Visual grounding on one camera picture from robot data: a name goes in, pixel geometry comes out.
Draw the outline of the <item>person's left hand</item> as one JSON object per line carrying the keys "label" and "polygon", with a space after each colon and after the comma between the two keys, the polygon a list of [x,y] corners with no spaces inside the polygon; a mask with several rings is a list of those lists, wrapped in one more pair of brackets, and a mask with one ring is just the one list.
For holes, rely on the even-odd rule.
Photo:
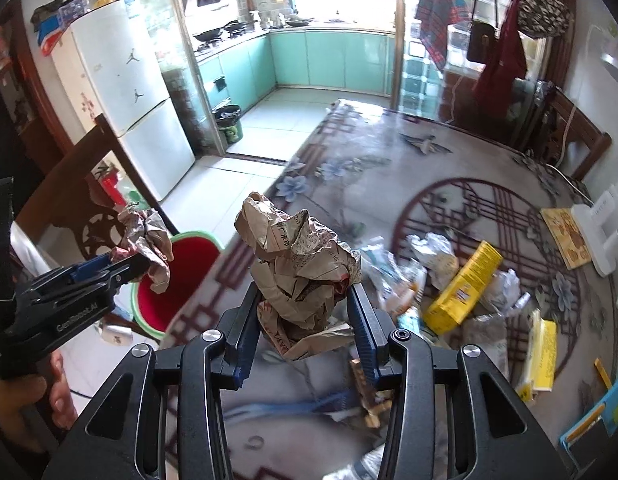
{"label": "person's left hand", "polygon": [[40,375],[28,375],[13,380],[0,379],[0,429],[7,441],[27,451],[42,453],[45,448],[24,420],[24,409],[47,398],[50,401],[54,425],[70,430],[78,418],[65,373],[62,352],[50,355],[52,385]]}

